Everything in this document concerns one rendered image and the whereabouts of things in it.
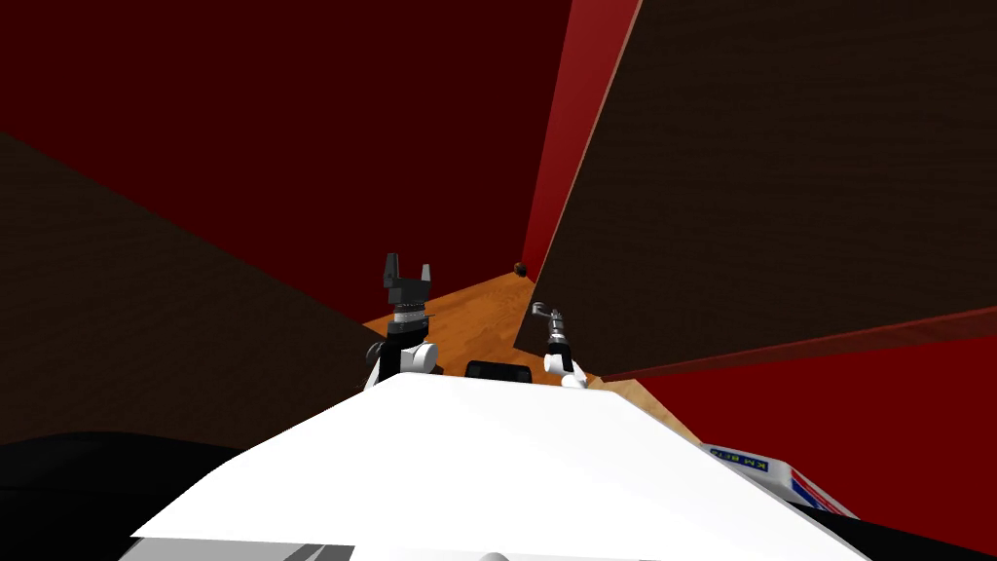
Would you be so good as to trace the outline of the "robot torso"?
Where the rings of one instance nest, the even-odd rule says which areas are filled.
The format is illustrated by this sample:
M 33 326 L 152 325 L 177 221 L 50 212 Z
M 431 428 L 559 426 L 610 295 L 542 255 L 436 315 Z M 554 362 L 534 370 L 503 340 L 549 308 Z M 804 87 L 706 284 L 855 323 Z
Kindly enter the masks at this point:
M 869 561 L 615 393 L 414 373 L 136 535 L 121 561 Z

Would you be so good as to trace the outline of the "dark brown wooden door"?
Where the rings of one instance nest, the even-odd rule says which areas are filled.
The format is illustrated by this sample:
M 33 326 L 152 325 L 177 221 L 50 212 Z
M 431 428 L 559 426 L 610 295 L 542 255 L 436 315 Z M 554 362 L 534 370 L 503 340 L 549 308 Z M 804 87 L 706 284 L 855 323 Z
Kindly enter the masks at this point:
M 997 0 L 642 0 L 534 297 L 613 379 L 997 335 Z
M 377 338 L 0 133 L 0 444 L 247 449 L 356 395 Z

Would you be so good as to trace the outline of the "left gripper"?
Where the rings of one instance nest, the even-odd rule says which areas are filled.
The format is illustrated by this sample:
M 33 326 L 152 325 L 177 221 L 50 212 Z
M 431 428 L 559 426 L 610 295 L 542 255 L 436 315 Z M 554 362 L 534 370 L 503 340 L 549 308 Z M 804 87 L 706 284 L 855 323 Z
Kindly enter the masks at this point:
M 421 279 L 403 279 L 399 277 L 398 253 L 388 253 L 383 279 L 388 290 L 388 304 L 392 306 L 423 305 L 429 298 L 431 273 L 428 264 L 422 265 Z

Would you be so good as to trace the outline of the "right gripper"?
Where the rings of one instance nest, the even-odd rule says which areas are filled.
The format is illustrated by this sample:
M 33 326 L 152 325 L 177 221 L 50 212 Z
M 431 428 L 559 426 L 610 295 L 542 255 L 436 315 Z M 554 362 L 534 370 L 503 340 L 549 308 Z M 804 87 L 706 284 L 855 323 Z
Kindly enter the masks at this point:
M 547 305 L 542 302 L 533 302 L 531 305 L 531 314 L 537 317 L 549 318 L 548 319 L 548 333 L 550 336 L 564 336 L 565 326 L 564 318 L 557 310 L 550 309 Z

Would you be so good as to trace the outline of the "white box with blue print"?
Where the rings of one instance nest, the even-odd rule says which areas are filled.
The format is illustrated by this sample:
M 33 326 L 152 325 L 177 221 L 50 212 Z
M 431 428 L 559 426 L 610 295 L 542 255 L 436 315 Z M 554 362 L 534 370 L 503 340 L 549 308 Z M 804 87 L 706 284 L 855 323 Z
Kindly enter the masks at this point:
M 853 512 L 786 462 L 708 443 L 700 447 L 786 502 L 857 519 Z

